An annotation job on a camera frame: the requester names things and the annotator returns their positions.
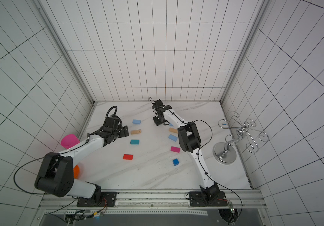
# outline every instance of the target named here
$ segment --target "black bracket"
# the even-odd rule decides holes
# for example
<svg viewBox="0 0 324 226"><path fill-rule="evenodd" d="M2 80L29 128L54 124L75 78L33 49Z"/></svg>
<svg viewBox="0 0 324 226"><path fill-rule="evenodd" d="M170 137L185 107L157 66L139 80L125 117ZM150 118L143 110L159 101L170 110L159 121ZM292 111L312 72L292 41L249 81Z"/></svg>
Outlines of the black bracket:
<svg viewBox="0 0 324 226"><path fill-rule="evenodd" d="M168 109L172 109L172 107L169 105L165 106L161 100L156 100L152 105L152 109L156 113L156 116L153 117L153 121L156 125L160 125L166 122L163 113Z"/></svg>
<svg viewBox="0 0 324 226"><path fill-rule="evenodd" d="M107 200L107 207L114 207L116 203L117 192L100 192L100 202L97 204L92 199L78 198L77 207L104 207L103 198Z"/></svg>
<svg viewBox="0 0 324 226"><path fill-rule="evenodd" d="M120 129L118 129L118 131L119 131L118 138L128 137L129 136L128 126L126 126L126 125L124 127L121 127Z"/></svg>
<svg viewBox="0 0 324 226"><path fill-rule="evenodd" d="M54 152L46 154L39 168L34 187L57 197L63 197L72 188L73 183L72 157L64 157Z"/></svg>
<svg viewBox="0 0 324 226"><path fill-rule="evenodd" d="M193 153L193 150L201 147L201 138L196 124L192 121L178 129L178 141L183 151Z"/></svg>
<svg viewBox="0 0 324 226"><path fill-rule="evenodd" d="M206 202L202 192L189 192L188 194L190 206L228 206L226 195L222 191L219 192L217 198L208 203Z"/></svg>

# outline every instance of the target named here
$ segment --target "black cable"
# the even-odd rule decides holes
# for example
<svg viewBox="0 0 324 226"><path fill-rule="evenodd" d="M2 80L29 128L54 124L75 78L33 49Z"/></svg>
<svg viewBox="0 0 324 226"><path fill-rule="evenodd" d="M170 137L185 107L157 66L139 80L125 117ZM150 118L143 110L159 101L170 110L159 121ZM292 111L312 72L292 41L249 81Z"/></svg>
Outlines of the black cable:
<svg viewBox="0 0 324 226"><path fill-rule="evenodd" d="M210 128L210 130L211 130L211 138L210 138L210 140L207 143L205 143L204 145L202 145L202 147L200 147L200 149L203 148L203 146L205 146L206 144L208 144L212 140L212 135L213 135L212 128L210 127L210 125L207 122L205 122L205 121L202 121L202 122L206 123L208 125L208 127Z"/></svg>
<svg viewBox="0 0 324 226"><path fill-rule="evenodd" d="M187 200L191 200L191 198L187 198L187 195L188 195L188 193L186 194L185 198L186 198Z"/></svg>
<svg viewBox="0 0 324 226"><path fill-rule="evenodd" d="M55 162L55 163L50 167L49 171L51 171L51 170L53 169L53 167L54 167L57 163L59 163L59 161L56 161L56 162Z"/></svg>
<svg viewBox="0 0 324 226"><path fill-rule="evenodd" d="M178 118L178 120L180 120L182 123L185 123L184 121L182 121L174 112L172 112L172 111L170 111L169 109L168 109L168 111L171 113L171 114L173 114L174 116L176 116L176 118Z"/></svg>
<svg viewBox="0 0 324 226"><path fill-rule="evenodd" d="M205 144L203 145L203 146L205 146L206 144L208 144L208 143L212 140L212 135L213 135L212 128L210 127L210 125L209 125L207 122L205 122L205 121L203 121L203 120L198 119L198 120L195 120L195 121L202 121L202 122L206 123L206 124L209 126L210 130L211 130L211 138L210 138L210 140L209 140L207 143L205 143ZM225 186L223 186L223 185L217 183L216 181L214 181L212 178L209 177L208 172L206 172L206 170L205 170L204 167L202 166L201 161L200 161L200 157L199 157L199 152L200 152L200 150L201 150L202 147L200 147L200 149L197 151L197 158L198 158L198 160L199 160L199 163L200 163L202 169L205 171L206 176L207 176L210 180L212 180L213 182L215 182L216 184L220 185L221 187L224 187L224 188L226 188L227 190L230 190L231 192L235 193L235 194L237 195L237 197L240 199L240 202L241 202L241 210L240 210L240 214L237 216L237 219L238 219L238 218L240 217L241 213L242 213L242 200L241 200L240 196L239 196L236 192L234 192L233 190L231 190L231 189L229 189L229 188L227 188L227 187L225 187Z"/></svg>
<svg viewBox="0 0 324 226"><path fill-rule="evenodd" d="M75 149L80 148L80 147L82 147L82 146L76 147L76 148L74 148L73 150L70 150L70 151L74 151ZM63 152L63 153L58 153L57 156L59 156L59 155L61 155L61 154L68 153L68 152L70 152L70 151L66 151L66 152ZM37 160L41 160L41 159L43 159L43 158L48 158L48 157L51 157L51 156L44 156L44 157L41 157L41 158L37 158L37 159L31 160L30 162L27 162L26 164L20 166L19 169L17 169L17 170L15 171L15 173L14 173L14 176L13 176L14 184L15 184L15 185L20 189L20 190L22 190L22 191L25 192L25 193L32 194L32 195L47 195L48 193L33 193L33 192L27 192L26 190L22 189L22 188L19 187L19 185L16 183L16 181L15 181L15 175L16 175L16 173L17 173L21 168L23 168L25 165L27 165L27 164L29 164L29 163L31 163L31 162L37 161Z"/></svg>
<svg viewBox="0 0 324 226"><path fill-rule="evenodd" d="M83 210L78 210L78 211L76 211L76 212L74 213L72 219L75 220L75 221L80 221L80 220L84 219L84 217L83 217L84 211L85 211L84 209L83 209ZM81 212L83 212L83 214L79 216L79 219L76 219L75 216L76 216L78 213L81 213Z"/></svg>
<svg viewBox="0 0 324 226"><path fill-rule="evenodd" d="M148 99L149 99L149 101L152 103L152 106L154 106L154 104L153 104L153 103L155 102L154 99L153 99L152 97L148 97ZM152 111L153 111L153 113L154 113L155 115L158 115L157 112L156 112L156 109L152 108Z"/></svg>
<svg viewBox="0 0 324 226"><path fill-rule="evenodd" d="M100 202L98 205L100 205L100 204L102 203L102 201L104 201L104 207L103 207L103 209L98 210L97 212L92 213L92 214L86 216L85 218L92 218L95 214L98 214L98 213L100 213L102 210L104 210L105 208L107 208L107 200L106 200L106 199L102 199L101 202Z"/></svg>
<svg viewBox="0 0 324 226"><path fill-rule="evenodd" d="M107 111L107 114L106 114L106 118L108 117L108 115L109 115L109 112L113 109L113 108L115 108L115 111L114 111L114 114L113 115L116 115L116 113L117 113L117 106L113 106L113 107L111 107L108 111Z"/></svg>
<svg viewBox="0 0 324 226"><path fill-rule="evenodd" d="M55 212L57 212L57 211L59 211L59 210L61 210L61 209L63 209L63 208L65 208L65 207L67 207L67 206L69 206L70 204L72 204L72 203L74 203L76 200L77 200L78 198L76 198L76 199L74 199L71 203L69 203L68 205L66 205L66 206L63 206L62 208L60 208L60 209L57 209L57 210L55 210L55 211L53 211L53 212L50 212L50 213L46 213L45 215L52 215L52 213L55 213Z"/></svg>

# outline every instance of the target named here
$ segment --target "dark blue cube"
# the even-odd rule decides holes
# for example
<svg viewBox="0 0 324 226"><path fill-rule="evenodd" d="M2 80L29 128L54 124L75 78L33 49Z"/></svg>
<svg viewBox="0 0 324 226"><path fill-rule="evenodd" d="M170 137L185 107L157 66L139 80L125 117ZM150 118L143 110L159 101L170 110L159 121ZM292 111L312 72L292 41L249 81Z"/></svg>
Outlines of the dark blue cube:
<svg viewBox="0 0 324 226"><path fill-rule="evenodd" d="M173 162L174 166L177 166L179 164L178 159L176 159L176 158L172 162Z"/></svg>

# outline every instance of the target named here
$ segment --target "pink block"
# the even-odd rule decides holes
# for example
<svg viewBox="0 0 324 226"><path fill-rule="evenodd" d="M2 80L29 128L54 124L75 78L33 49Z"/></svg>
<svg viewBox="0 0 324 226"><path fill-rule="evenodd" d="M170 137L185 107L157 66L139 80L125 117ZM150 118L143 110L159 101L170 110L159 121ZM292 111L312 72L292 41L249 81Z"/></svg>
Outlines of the pink block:
<svg viewBox="0 0 324 226"><path fill-rule="evenodd" d="M179 147L171 147L171 151L174 151L174 152L179 153L180 152L180 148Z"/></svg>

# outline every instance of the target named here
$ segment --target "circular metal base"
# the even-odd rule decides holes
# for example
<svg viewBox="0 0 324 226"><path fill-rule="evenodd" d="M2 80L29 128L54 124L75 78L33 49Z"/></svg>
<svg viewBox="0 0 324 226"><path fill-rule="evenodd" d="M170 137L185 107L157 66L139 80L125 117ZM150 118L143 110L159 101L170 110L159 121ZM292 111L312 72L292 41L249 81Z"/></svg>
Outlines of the circular metal base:
<svg viewBox="0 0 324 226"><path fill-rule="evenodd" d="M213 147L213 156L215 159L222 164L232 164L236 160L236 151L233 147L226 144L225 142L219 142Z"/></svg>

